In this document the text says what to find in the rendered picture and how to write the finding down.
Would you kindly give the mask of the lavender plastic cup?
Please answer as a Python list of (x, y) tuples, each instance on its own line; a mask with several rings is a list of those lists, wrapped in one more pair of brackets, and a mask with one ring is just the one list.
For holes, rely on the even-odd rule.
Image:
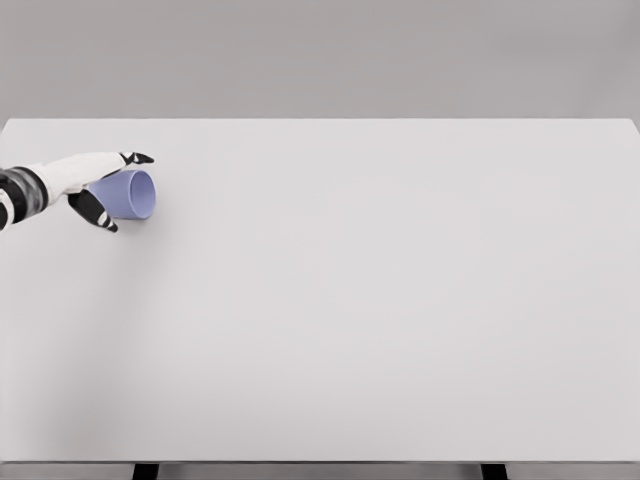
[(152, 177), (142, 170), (125, 170), (109, 175), (88, 187), (113, 218), (146, 220), (156, 207)]

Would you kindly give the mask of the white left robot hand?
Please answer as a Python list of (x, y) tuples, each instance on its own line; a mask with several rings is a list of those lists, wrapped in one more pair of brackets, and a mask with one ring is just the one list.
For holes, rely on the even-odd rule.
[(65, 161), (63, 170), (69, 180), (63, 193), (69, 206), (92, 226), (115, 233), (118, 225), (88, 186), (130, 165), (153, 164), (155, 159), (140, 152), (97, 152), (73, 155)]

